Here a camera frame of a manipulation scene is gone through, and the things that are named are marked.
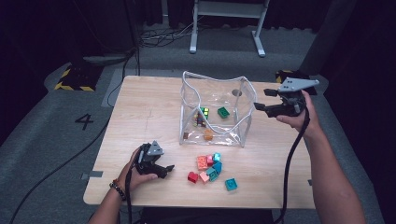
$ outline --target hand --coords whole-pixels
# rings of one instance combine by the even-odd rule
[[[129,159],[129,162],[126,163],[126,165],[123,167],[120,176],[119,176],[119,182],[120,182],[120,188],[125,189],[125,179],[126,175],[128,174],[128,170],[131,167],[132,162],[134,161],[134,156],[136,155],[137,151],[139,148],[134,150],[134,153],[131,156],[131,159]],[[148,182],[153,179],[157,179],[158,176],[155,174],[149,174],[149,175],[141,175],[137,172],[136,168],[132,169],[132,176],[131,176],[131,183],[129,185],[129,191],[133,191],[136,189],[137,186],[140,184],[143,184],[145,182]]]
[[[314,138],[317,133],[321,133],[322,130],[319,125],[318,121],[318,114],[315,110],[314,105],[312,104],[311,97],[306,91],[302,91],[305,101],[306,101],[306,109],[309,111],[309,124],[308,127],[305,130],[304,137],[305,138]],[[305,117],[305,110],[297,117],[289,117],[289,116],[284,116],[284,115],[279,115],[276,117],[276,120],[289,124],[291,128],[295,128],[298,132],[301,130],[303,127],[304,123],[304,117]]]

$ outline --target white metal frame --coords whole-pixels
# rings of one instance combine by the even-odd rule
[[[262,31],[262,24],[264,22],[265,14],[267,13],[269,2],[270,0],[265,0],[263,4],[245,4],[195,0],[190,53],[196,53],[197,51],[198,15],[206,15],[259,19],[257,30],[252,31],[251,33],[260,57],[265,57],[265,51],[262,47],[262,42],[260,41],[260,32]]]

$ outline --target transparent plastic container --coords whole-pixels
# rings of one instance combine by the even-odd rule
[[[180,144],[245,145],[257,94],[245,77],[182,77]]]

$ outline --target toy block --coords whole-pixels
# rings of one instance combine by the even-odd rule
[[[227,188],[228,191],[238,188],[234,178],[226,180],[225,181],[225,187]]]
[[[200,107],[202,113],[204,114],[205,118],[207,119],[209,117],[209,108],[206,107]]]
[[[218,114],[222,119],[227,119],[227,117],[230,115],[230,113],[224,107],[218,109]]]
[[[204,121],[202,115],[200,113],[194,115],[194,126],[199,126],[199,127],[206,127],[206,122]]]
[[[204,181],[204,183],[206,183],[209,180],[209,176],[206,174],[205,171],[201,172],[199,174],[199,176],[201,177],[201,179]]]
[[[198,170],[206,170],[207,169],[207,163],[206,163],[206,156],[199,156],[197,157],[197,165],[198,165]]]
[[[216,152],[215,154],[213,154],[213,161],[214,162],[220,161],[220,157],[221,155],[218,152]]]
[[[206,170],[206,174],[209,176],[210,182],[215,181],[219,177],[218,172],[212,167]]]
[[[189,172],[189,176],[187,177],[192,183],[196,183],[198,180],[198,174],[194,173],[193,171]]]
[[[212,166],[213,165],[213,156],[212,155],[207,155],[206,156],[206,164],[207,164],[207,166]]]
[[[204,139],[206,141],[211,141],[213,139],[213,131],[210,129],[204,130]]]
[[[222,166],[221,161],[216,162],[216,163],[212,166],[213,169],[216,170],[216,172],[218,173],[218,175],[221,173],[221,166]]]

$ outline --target beaded bracelet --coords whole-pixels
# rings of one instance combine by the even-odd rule
[[[115,189],[115,190],[119,193],[119,195],[120,195],[121,198],[122,198],[122,201],[124,202],[124,201],[126,201],[125,193],[124,193],[124,192],[122,191],[122,189],[118,186],[118,182],[119,182],[118,179],[114,179],[113,182],[111,182],[111,183],[109,184],[109,186],[110,186],[111,188]]]

